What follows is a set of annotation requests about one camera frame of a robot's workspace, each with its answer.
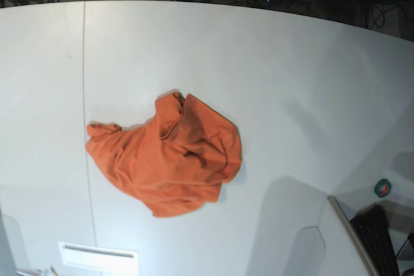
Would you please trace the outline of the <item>orange t-shirt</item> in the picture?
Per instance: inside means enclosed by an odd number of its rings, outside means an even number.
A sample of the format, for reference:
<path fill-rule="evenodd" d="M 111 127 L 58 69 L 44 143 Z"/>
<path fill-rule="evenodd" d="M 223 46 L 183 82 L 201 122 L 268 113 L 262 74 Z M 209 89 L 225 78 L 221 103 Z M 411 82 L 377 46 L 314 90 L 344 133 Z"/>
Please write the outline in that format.
<path fill-rule="evenodd" d="M 85 148 L 104 177 L 158 218 L 218 201 L 241 167 L 238 128 L 192 95 L 171 92 L 140 127 L 90 123 Z"/>

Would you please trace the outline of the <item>green tape roll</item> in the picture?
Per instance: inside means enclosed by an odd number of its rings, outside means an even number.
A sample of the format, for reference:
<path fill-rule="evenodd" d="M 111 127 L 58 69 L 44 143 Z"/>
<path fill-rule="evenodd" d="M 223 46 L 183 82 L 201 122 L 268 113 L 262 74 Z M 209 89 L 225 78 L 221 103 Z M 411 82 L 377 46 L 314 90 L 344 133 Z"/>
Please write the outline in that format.
<path fill-rule="evenodd" d="M 390 194 L 391 189 L 392 189 L 391 182 L 388 179 L 384 178 L 384 179 L 379 180 L 376 183 L 374 192 L 377 197 L 384 198 L 388 196 L 388 194 Z"/>

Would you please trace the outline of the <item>black keyboard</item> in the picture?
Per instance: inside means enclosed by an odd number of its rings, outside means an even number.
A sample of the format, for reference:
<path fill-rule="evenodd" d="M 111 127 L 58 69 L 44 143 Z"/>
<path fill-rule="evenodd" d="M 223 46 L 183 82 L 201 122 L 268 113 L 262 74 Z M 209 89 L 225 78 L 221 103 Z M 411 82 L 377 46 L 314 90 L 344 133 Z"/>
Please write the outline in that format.
<path fill-rule="evenodd" d="M 374 205 L 366 212 L 357 214 L 351 224 L 378 274 L 399 276 L 385 209 Z"/>

